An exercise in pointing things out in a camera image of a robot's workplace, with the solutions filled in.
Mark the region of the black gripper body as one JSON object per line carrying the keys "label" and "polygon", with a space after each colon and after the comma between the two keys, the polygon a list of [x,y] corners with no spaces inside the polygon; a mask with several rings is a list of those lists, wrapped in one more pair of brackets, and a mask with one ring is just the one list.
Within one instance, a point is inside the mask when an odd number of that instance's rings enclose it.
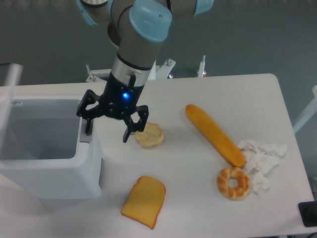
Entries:
{"label": "black gripper body", "polygon": [[128,83],[123,83],[110,75],[104,92],[98,104],[99,116],[113,119],[130,119],[137,112],[140,116],[145,114],[145,106],[137,106],[143,86],[136,86],[136,75],[128,77]]}

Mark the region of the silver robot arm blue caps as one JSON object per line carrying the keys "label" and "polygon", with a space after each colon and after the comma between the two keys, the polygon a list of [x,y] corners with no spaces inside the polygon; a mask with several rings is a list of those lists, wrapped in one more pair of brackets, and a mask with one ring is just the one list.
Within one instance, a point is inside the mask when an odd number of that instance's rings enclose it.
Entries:
{"label": "silver robot arm blue caps", "polygon": [[90,25],[108,23],[108,36],[118,47],[104,92],[87,90],[77,115],[87,122],[106,116],[125,122],[123,141],[143,131],[149,111],[137,102],[175,19],[211,9],[211,0],[79,0]]}

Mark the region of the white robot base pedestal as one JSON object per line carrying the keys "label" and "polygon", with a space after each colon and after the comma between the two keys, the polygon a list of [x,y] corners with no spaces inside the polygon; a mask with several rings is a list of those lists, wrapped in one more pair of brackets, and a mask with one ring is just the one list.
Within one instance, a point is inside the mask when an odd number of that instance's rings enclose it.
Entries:
{"label": "white robot base pedestal", "polygon": [[[176,65],[176,61],[172,59],[167,59],[163,65],[156,65],[156,62],[150,72],[149,80],[155,79],[172,79],[173,76],[171,71],[173,70],[174,66]],[[206,65],[206,55],[203,55],[203,58],[200,62],[199,69],[197,70],[197,77],[202,78],[207,75],[205,70]],[[96,69],[90,70],[89,65],[86,64],[87,74],[88,77],[86,82],[99,82],[99,81],[106,81],[109,77],[111,69]]]}

